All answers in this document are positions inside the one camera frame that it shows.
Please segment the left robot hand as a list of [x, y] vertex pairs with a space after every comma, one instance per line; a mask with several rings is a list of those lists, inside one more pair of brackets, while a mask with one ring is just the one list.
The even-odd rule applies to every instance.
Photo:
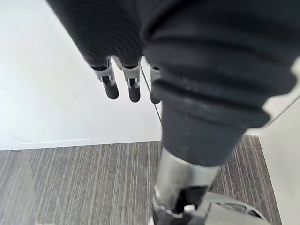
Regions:
[[116, 98], [106, 58], [132, 70], [144, 56], [159, 70], [162, 150], [155, 225], [203, 224], [195, 213], [220, 166], [263, 105], [289, 93], [300, 55], [297, 0], [51, 0], [88, 65]]

